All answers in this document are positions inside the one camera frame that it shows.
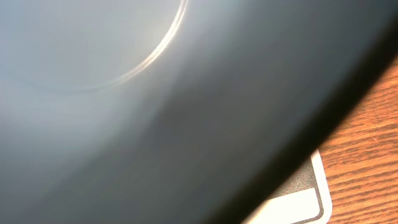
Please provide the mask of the teal blue bowl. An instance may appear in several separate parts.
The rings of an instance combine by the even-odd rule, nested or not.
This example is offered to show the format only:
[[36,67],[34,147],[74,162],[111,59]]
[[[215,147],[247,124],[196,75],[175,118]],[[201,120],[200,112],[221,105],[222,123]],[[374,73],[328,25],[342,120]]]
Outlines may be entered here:
[[391,0],[1,0],[1,222],[239,223],[396,55]]

